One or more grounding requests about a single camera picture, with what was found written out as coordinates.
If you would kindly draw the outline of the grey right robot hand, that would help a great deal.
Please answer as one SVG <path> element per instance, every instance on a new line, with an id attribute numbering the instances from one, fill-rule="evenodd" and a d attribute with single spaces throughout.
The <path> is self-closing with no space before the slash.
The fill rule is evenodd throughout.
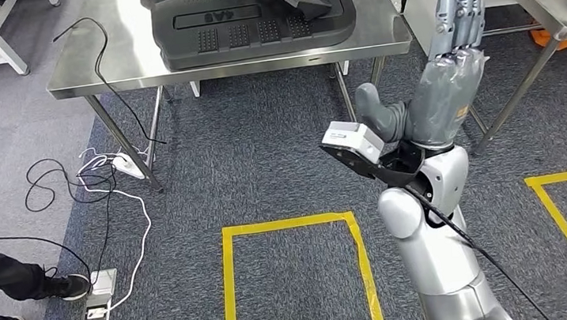
<path id="1" fill-rule="evenodd" d="M 452 144 L 481 83 L 487 56 L 479 50 L 484 0 L 437 0 L 429 57 L 409 101 L 384 106 L 373 83 L 357 87 L 355 104 L 368 156 L 384 144 L 412 141 L 428 149 Z"/>

